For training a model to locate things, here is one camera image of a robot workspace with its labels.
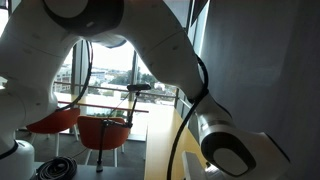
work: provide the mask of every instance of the wall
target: wall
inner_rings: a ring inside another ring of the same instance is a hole
[[[203,51],[210,91],[240,129],[267,132],[320,179],[319,1],[212,0]]]

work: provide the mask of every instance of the black cable coil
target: black cable coil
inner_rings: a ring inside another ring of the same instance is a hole
[[[70,157],[55,157],[42,164],[35,180],[70,180],[77,172],[77,163]]]

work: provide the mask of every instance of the black cable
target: black cable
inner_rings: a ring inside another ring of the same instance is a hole
[[[208,71],[204,65],[204,63],[202,62],[202,60],[198,57],[198,64],[200,65],[203,74],[204,74],[204,84],[202,87],[202,91],[200,93],[200,95],[194,100],[194,104],[192,105],[191,109],[189,110],[187,116],[185,117],[185,119],[183,120],[182,124],[180,125],[178,132],[176,134],[176,137],[174,139],[174,142],[172,144],[172,149],[171,149],[171,154],[170,154],[170,159],[169,159],[169,163],[168,163],[168,170],[167,170],[167,180],[171,180],[171,176],[172,176],[172,165],[173,165],[173,160],[174,160],[174,155],[175,152],[177,150],[177,145],[181,136],[181,133],[184,129],[184,127],[186,126],[187,122],[189,121],[192,113],[195,111],[196,107],[198,106],[198,104],[201,102],[201,100],[208,94],[208,84],[209,84],[209,76],[208,76]]]
[[[74,105],[76,105],[78,103],[78,101],[82,98],[82,96],[84,95],[84,93],[86,92],[86,90],[88,88],[90,77],[91,77],[92,63],[93,63],[93,47],[92,47],[91,42],[86,41],[86,43],[87,43],[88,52],[89,52],[89,47],[90,47],[91,48],[91,53],[88,53],[89,64],[88,64],[88,70],[87,70],[87,77],[86,77],[86,80],[84,82],[83,88],[81,89],[81,92],[78,95],[78,97],[73,102],[71,102],[70,104],[68,104],[68,105],[66,105],[64,107],[56,109],[56,112],[66,110],[66,109],[71,108]]]
[[[55,157],[37,169],[35,180],[70,180],[77,172],[77,163],[70,157]]]

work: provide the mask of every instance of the floor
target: floor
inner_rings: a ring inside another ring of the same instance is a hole
[[[16,139],[30,141],[31,133],[26,130],[16,132]],[[34,140],[35,161],[47,162],[54,157],[55,154],[55,137],[51,135],[38,134]],[[128,140],[125,143],[125,152],[121,153],[121,148],[118,148],[118,167],[130,167],[135,170],[135,179],[144,179],[145,167],[145,149],[144,141]],[[81,144],[81,141],[76,141],[76,138],[70,134],[60,134],[59,156],[72,157],[77,161],[77,164],[84,164],[88,150]],[[96,165],[98,151],[93,151],[88,165]],[[103,151],[103,165],[113,166],[113,152]]]

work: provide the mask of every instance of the desk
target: desk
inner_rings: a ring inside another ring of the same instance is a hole
[[[55,93],[58,99],[58,103],[61,104],[69,104],[73,102],[78,96],[66,93]],[[98,108],[106,108],[106,109],[116,109],[116,110],[124,110],[131,111],[133,102],[132,101],[123,101],[120,104],[121,100],[115,100],[111,98],[107,98],[104,96],[97,95],[87,95],[83,96],[77,103],[79,106],[90,106],[90,107],[98,107]],[[144,112],[148,113],[148,110],[139,109],[139,103],[137,102],[135,112]]]
[[[145,180],[165,180],[172,144],[182,119],[171,106],[157,106],[150,108],[148,121]],[[187,127],[181,134],[172,169],[172,179],[184,178],[182,152],[197,154],[201,164],[205,167],[206,160],[202,156],[200,147]]]
[[[43,163],[35,162],[34,168],[38,168]],[[77,173],[72,180],[103,180],[103,179],[116,179],[116,180],[140,180],[135,177],[134,168],[124,167],[103,167],[101,173],[96,173],[96,166],[78,165]]]

